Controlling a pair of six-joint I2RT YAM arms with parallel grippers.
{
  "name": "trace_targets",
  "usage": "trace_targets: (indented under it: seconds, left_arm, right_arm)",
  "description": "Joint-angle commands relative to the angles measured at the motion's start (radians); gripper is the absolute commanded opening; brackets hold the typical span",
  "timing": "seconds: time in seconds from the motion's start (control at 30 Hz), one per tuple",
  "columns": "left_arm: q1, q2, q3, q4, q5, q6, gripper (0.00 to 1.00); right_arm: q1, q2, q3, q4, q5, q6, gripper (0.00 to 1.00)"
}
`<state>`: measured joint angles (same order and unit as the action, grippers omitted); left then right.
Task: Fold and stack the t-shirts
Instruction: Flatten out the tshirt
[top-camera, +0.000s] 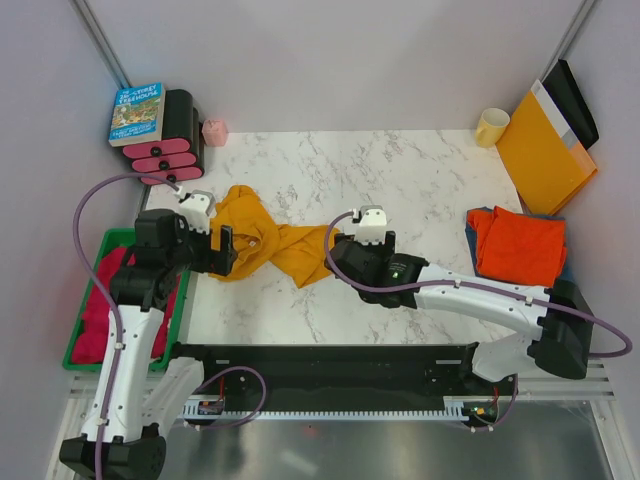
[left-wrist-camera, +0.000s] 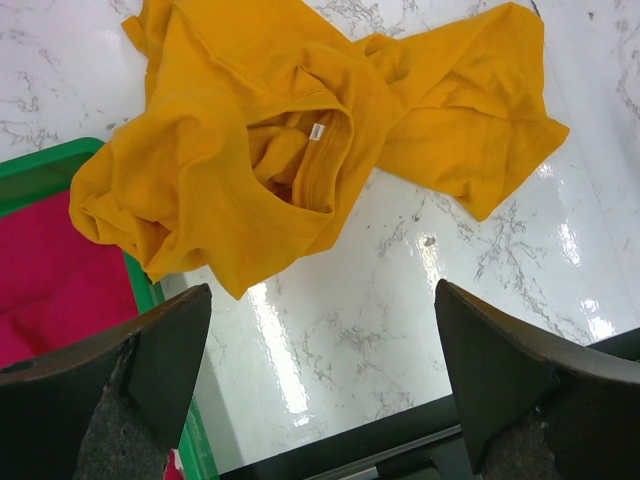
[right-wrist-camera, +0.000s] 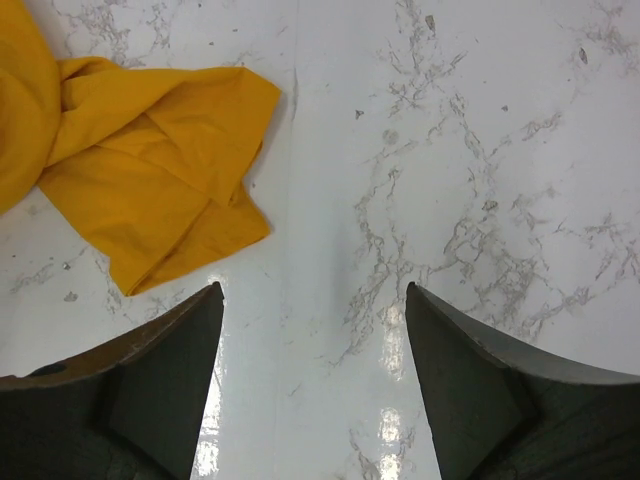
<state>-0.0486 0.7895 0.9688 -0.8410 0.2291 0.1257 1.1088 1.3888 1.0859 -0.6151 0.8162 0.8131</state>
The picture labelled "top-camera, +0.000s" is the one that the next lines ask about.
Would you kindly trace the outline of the yellow t shirt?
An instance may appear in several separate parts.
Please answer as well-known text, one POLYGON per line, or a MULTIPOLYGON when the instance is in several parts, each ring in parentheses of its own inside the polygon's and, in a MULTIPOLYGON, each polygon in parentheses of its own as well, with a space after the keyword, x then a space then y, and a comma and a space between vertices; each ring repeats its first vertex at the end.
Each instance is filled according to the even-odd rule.
POLYGON ((276 223, 260 197, 249 186, 234 185, 216 204, 216 216, 210 220, 211 246, 221 246, 221 228, 232 229, 237 258, 227 276, 212 274, 223 282, 243 280, 270 262, 291 277, 297 288, 312 285, 330 275, 325 267, 324 239, 338 229, 326 225, 292 226, 276 223))

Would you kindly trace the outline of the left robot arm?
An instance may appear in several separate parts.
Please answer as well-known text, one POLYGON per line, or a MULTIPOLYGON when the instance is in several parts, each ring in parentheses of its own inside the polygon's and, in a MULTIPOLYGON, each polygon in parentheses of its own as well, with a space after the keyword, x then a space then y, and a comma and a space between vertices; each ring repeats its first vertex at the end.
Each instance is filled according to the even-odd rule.
POLYGON ((169 209, 142 212, 134 239, 109 285, 109 333, 93 404, 78 437, 62 442, 59 459, 86 479, 156 479, 168 432, 195 390, 208 393, 219 369, 204 359, 179 357, 151 395, 144 394, 151 353, 169 298, 189 271, 227 276, 237 253, 233 230, 196 230, 169 209))

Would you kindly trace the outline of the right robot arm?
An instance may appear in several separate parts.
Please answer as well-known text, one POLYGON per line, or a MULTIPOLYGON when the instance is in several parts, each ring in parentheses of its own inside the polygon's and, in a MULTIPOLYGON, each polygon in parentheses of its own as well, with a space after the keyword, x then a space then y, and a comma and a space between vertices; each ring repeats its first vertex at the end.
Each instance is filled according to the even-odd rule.
POLYGON ((334 234, 330 242, 326 266, 368 304, 441 310, 511 330, 502 339, 467 346, 457 371, 465 391, 481 393, 508 376, 534 370, 585 378, 593 327, 574 284, 532 287, 460 275, 396 252, 392 232, 378 244, 362 244, 346 234, 334 234))

